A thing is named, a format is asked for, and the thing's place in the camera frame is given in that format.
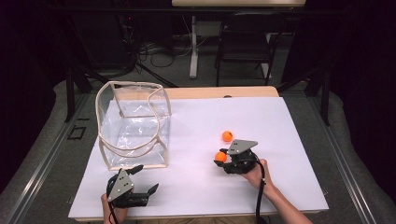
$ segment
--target white table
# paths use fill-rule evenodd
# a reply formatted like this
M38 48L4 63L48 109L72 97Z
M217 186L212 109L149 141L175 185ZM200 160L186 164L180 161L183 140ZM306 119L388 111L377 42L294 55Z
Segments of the white table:
M211 95L243 97L209 98ZM329 209L289 110L275 88L181 88L169 89L169 96L173 99L169 165L131 176L134 192L146 192L157 183L160 186L146 207L129 209L128 218L252 216L258 191L243 177L227 175L213 162L215 153L228 147L221 140L225 130L232 131L235 138L259 142L252 150L268 160L273 181L299 210ZM100 195L114 174L107 170L96 142L69 217L103 220ZM276 212L265 198L261 211L264 215Z
M174 7L303 7L305 0L172 0ZM190 78L197 78L198 48L197 48L197 21L192 16L191 22L191 66ZM267 64L262 64L265 74Z

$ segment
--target clear plastic bag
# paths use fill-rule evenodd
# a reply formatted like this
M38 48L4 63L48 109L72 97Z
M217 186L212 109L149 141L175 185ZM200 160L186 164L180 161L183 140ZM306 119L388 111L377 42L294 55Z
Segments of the clear plastic bag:
M171 108L163 86L109 81L96 96L99 148L108 169L167 166Z

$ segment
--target gray floor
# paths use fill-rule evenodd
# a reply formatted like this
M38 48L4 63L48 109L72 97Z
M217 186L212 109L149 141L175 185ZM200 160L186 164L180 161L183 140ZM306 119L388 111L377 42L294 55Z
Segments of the gray floor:
M280 84L291 40L290 36L282 37L270 85ZM167 67L153 66L150 57L142 63L179 87L214 86L215 52L216 42L211 38L200 46L196 79L189 78L189 54L177 56ZM151 59L155 65L172 62L170 57L161 54ZM224 66L222 73L231 74L242 67L255 76L260 72L253 70L254 65L253 68L237 65ZM139 69L112 79L158 82ZM94 96L101 83L96 80L91 80L91 83L94 86L92 94L82 95L76 90L78 110L69 123L64 123L65 83L55 87L57 102L46 126L0 196L0 223L76 223L67 215L97 135ZM224 79L220 82L220 85L230 86L261 84L260 80ZM296 85L281 96L288 105L318 181L327 192L325 197L330 210L308 216L315 223L396 223L395 204L377 186L353 150L342 102L336 95L331 95L331 126L326 127L318 117L317 99L303 95L304 85ZM75 125L87 130L81 140L68 140ZM282 223L278 216L271 216L271 222Z

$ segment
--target orange ball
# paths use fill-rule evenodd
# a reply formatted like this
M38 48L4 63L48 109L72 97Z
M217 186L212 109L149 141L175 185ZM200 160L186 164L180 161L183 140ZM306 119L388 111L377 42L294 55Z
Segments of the orange ball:
M230 131L225 131L222 134L222 139L224 142L231 142L233 140L233 134Z
M227 161L227 155L224 152L220 151L220 152L216 153L215 161L226 162Z

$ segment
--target office chair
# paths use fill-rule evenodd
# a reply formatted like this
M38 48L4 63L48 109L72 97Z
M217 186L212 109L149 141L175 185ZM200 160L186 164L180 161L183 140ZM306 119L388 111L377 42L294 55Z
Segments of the office chair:
M216 55L216 86L219 85L220 63L268 64L262 79L268 84L276 51L276 42L286 26L286 20L276 13L237 12L226 17L219 29L219 48ZM267 34L275 38L267 40Z

